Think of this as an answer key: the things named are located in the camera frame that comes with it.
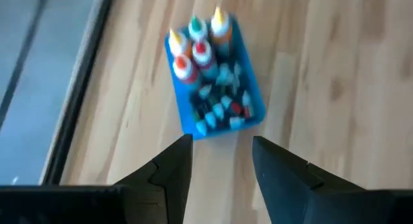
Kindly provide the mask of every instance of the orange bottle cap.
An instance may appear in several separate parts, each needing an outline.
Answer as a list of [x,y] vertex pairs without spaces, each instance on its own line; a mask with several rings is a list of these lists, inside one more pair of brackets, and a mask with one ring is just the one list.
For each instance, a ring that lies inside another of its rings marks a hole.
[[186,61],[181,56],[176,57],[175,64],[179,69],[185,69],[186,68]]

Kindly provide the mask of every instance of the blue tray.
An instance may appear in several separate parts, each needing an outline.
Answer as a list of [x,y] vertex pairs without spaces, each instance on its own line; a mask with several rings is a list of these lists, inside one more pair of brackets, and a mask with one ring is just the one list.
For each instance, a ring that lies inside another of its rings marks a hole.
[[[242,130],[245,128],[250,128],[262,122],[262,120],[264,120],[264,117],[265,117],[264,101],[263,101],[263,98],[261,97],[261,92],[259,91],[257,79],[254,75],[254,70],[252,69],[250,58],[248,56],[247,49],[245,48],[238,22],[233,15],[231,15],[231,20],[232,20],[233,55],[234,55],[234,58],[238,61],[239,65],[243,69],[243,72],[245,73],[248,79],[248,85],[246,89],[250,93],[250,96],[252,99],[252,106],[254,107],[254,112],[255,112],[255,117],[251,120],[246,121],[238,129],[215,130],[215,131],[209,132],[206,136],[198,132],[195,126],[194,120],[192,119],[192,115],[191,115],[192,110],[191,110],[191,104],[189,102],[190,92],[185,87],[185,85],[182,84],[180,80],[175,76],[174,69],[172,67],[174,63],[174,57],[169,49],[169,44],[168,44],[169,34],[165,36],[165,50],[166,50],[166,55],[169,61],[170,73],[172,74],[172,82],[175,88],[176,102],[178,105],[179,117],[181,119],[181,128],[185,134],[192,134],[195,140],[203,139],[206,137],[218,136],[221,134],[225,134],[227,132],[233,132],[233,131]],[[189,32],[188,32],[187,27],[184,27],[180,29],[179,31],[181,31],[187,37],[189,37]]]

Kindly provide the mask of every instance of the yellow bottle cap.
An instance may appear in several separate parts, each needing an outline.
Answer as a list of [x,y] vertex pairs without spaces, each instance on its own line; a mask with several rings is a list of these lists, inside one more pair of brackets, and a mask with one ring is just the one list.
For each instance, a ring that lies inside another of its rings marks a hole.
[[173,40],[175,44],[179,45],[182,42],[181,36],[172,29],[169,29],[169,37]]
[[215,13],[214,13],[214,20],[219,24],[222,25],[225,21],[224,15],[220,9],[220,7],[217,6],[217,8],[215,9]]

